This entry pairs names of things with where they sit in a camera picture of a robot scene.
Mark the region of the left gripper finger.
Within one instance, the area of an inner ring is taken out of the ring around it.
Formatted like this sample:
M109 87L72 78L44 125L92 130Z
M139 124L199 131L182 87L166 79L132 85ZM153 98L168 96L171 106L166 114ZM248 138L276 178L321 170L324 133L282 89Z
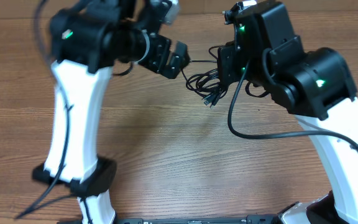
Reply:
M176 79L176 77L184 67L185 61L171 60L162 67L162 76L168 79Z
M169 65L171 67L186 67L190 63L188 46L178 41L175 50L172 52Z

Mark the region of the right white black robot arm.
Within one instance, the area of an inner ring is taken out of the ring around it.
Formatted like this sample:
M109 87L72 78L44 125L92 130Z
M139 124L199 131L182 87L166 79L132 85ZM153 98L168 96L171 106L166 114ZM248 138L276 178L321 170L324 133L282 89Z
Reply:
M248 215L246 222L358 223L358 97L345 59L327 47L306 52L282 2L240 1L223 14L234 39L218 50L222 83L262 87L301 126L246 139L308 136L331 185L314 201Z

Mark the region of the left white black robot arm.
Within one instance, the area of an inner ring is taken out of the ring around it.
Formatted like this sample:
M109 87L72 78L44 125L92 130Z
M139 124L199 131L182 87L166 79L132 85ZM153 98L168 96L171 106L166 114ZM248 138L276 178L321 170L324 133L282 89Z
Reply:
M104 93L115 62L140 65L174 79L189 64L188 47L160 35L175 20L178 1L146 1L135 15L135 1L79 1L50 20L50 50L36 36L53 75L55 112L46 161L32 177L70 189L78 200L82 223L116 223L109 188L113 160L98 155L96 140Z

